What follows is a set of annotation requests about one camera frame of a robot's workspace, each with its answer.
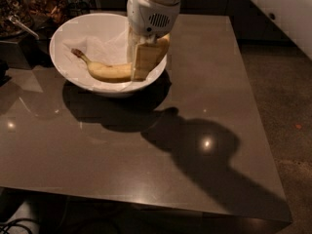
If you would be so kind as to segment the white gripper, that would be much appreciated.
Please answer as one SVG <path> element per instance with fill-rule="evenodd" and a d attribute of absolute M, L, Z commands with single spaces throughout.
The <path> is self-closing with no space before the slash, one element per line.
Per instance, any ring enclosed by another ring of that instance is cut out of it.
<path fill-rule="evenodd" d="M 165 35 L 174 27 L 180 2 L 181 0 L 128 0 L 130 28 L 127 62 L 132 62 L 133 81 L 144 81 L 167 54 L 170 37 Z M 139 43 L 140 39 L 156 42 Z"/>

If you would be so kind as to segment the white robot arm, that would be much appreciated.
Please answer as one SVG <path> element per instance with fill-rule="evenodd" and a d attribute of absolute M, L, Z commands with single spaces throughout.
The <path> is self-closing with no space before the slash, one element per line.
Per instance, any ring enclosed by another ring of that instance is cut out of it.
<path fill-rule="evenodd" d="M 227 15 L 238 36 L 261 37 L 264 21 L 270 20 L 312 58 L 312 0 L 128 0 L 129 57 L 137 60 L 137 44 L 154 43 L 171 32 L 181 12 Z"/>

